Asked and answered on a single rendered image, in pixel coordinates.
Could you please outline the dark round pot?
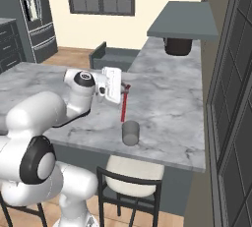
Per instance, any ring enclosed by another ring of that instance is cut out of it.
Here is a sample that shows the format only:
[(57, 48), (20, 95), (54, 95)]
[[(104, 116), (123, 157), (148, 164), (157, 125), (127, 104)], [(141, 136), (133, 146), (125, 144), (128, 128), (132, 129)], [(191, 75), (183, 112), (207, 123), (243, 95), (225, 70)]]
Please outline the dark round pot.
[(168, 55), (186, 56), (192, 48), (192, 40), (184, 38), (165, 38), (164, 50)]

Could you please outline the red straw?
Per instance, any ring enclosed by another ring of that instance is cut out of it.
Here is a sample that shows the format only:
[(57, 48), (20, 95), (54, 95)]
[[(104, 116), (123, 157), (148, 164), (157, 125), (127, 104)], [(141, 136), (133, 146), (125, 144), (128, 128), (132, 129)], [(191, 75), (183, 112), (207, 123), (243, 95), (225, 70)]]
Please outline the red straw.
[(123, 102), (122, 102), (122, 110), (121, 110), (121, 122), (122, 123), (125, 121), (128, 93), (123, 93)]

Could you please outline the grey wall shelf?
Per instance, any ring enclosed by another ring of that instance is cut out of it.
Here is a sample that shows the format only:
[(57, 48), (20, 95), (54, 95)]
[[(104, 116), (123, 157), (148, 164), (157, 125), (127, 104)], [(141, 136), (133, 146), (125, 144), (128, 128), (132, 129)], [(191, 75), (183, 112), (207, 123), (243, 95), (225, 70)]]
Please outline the grey wall shelf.
[(169, 1), (147, 36), (215, 40), (219, 33), (208, 2)]

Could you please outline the dark grey open drawer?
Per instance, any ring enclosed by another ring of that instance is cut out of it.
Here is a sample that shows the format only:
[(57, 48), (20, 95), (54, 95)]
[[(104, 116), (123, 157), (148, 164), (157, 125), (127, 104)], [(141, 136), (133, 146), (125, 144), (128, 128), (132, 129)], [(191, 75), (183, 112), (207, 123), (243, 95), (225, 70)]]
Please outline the dark grey open drawer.
[(90, 55), (90, 68), (116, 67), (127, 72), (138, 56), (139, 50), (108, 47), (104, 41)]

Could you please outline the grey glass cup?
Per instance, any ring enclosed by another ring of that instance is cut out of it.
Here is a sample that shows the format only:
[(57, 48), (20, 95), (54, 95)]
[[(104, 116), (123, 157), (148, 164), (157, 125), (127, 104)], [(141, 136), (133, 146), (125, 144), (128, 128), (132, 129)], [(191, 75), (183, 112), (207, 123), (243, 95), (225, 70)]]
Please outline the grey glass cup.
[(128, 146), (139, 142), (140, 125), (136, 121), (126, 121), (122, 125), (122, 141)]

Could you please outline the stainless steel fridge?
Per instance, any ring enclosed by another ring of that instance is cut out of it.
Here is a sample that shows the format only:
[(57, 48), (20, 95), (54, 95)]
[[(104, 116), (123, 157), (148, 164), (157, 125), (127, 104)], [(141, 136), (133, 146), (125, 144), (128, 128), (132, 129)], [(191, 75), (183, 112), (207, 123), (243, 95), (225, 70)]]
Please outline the stainless steel fridge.
[(49, 0), (0, 0), (0, 18), (16, 20), (28, 62), (41, 63), (57, 52)]

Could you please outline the dark glass-door cabinet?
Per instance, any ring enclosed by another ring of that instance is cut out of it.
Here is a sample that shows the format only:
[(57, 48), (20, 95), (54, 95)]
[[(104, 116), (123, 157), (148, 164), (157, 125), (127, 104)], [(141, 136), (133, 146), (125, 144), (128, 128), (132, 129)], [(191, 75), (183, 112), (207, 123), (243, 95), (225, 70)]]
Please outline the dark glass-door cabinet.
[(229, 0), (207, 100), (214, 227), (252, 227), (252, 0)]

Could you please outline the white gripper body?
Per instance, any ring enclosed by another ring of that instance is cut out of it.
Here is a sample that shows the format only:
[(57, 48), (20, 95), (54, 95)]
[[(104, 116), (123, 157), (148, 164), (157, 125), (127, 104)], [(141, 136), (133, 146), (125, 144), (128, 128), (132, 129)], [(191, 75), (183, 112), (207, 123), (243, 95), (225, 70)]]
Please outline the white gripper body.
[(106, 76), (105, 99), (119, 104), (121, 101), (121, 73), (119, 68), (104, 67), (102, 73)]

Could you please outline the dark grey drawer cabinets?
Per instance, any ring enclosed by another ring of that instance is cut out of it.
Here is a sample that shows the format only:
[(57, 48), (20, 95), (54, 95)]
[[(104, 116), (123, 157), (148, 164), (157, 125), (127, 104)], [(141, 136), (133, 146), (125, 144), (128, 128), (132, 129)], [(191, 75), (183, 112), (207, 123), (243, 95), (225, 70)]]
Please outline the dark grey drawer cabinets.
[(0, 74), (26, 61), (16, 20), (0, 18)]

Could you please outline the black bar stool cream cushion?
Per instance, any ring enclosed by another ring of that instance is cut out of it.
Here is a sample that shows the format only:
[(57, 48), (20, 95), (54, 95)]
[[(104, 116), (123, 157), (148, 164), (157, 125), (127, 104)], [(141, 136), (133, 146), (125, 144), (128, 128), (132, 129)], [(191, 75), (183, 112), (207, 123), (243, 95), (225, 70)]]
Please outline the black bar stool cream cushion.
[(164, 166), (152, 162), (111, 155), (106, 168), (96, 167), (98, 179), (99, 227), (104, 227), (105, 203), (132, 210), (129, 227), (133, 227), (137, 211), (153, 216), (152, 227), (158, 227), (158, 212)]

